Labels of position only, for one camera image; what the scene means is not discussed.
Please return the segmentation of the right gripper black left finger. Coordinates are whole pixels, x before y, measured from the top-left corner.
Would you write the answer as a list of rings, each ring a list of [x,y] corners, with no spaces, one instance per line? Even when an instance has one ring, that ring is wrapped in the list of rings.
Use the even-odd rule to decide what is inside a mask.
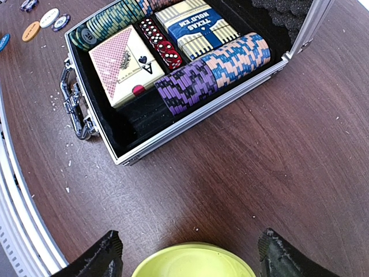
[[[52,276],[122,276],[122,251],[119,232],[110,230],[78,259]]]

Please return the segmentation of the aluminium poker case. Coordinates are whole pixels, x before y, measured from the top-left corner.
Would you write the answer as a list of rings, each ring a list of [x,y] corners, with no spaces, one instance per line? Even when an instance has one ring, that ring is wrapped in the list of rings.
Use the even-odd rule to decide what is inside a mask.
[[[80,140],[101,136],[116,164],[132,164],[134,160],[152,152],[282,70],[296,53],[301,52],[312,41],[314,33],[332,5],[331,1],[205,2],[214,8],[239,33],[240,37],[251,32],[262,36],[270,48],[270,62],[219,89],[176,116],[172,115],[165,105],[155,83],[152,88],[128,103],[113,108],[97,75],[89,51],[81,50],[67,38],[70,31],[86,22],[98,11],[65,35],[69,56],[65,60],[60,86],[65,98],[66,112]],[[193,61],[188,59],[159,23],[156,12],[144,18],[151,18],[173,44],[182,57],[183,62],[179,68],[200,59],[203,55]],[[165,76],[170,74],[174,70],[167,68],[151,46],[139,26],[140,21],[131,26],[135,28],[156,58]]]

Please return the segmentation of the red card deck box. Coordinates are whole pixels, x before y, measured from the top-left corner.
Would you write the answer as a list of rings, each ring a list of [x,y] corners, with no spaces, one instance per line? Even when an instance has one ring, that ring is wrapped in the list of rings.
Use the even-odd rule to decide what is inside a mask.
[[[113,108],[133,100],[165,76],[131,25],[97,45],[89,55]]]

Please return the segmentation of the orange big blind button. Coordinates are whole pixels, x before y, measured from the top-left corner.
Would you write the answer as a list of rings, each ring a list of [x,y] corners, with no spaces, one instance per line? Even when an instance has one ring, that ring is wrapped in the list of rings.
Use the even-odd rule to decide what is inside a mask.
[[[25,29],[22,35],[22,41],[26,43],[30,42],[39,33],[40,29],[40,23],[34,21]]]

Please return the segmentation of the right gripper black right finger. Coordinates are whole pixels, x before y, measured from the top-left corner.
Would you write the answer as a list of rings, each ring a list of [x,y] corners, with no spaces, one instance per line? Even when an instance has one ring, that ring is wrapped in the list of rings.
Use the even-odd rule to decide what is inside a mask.
[[[259,276],[336,276],[312,261],[281,235],[267,228],[258,240]]]

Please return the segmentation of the white dealer button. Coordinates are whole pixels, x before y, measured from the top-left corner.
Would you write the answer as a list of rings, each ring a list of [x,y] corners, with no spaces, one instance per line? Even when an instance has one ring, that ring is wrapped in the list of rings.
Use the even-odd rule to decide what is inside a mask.
[[[40,28],[47,28],[58,18],[60,11],[58,8],[52,8],[46,12],[39,21]]]

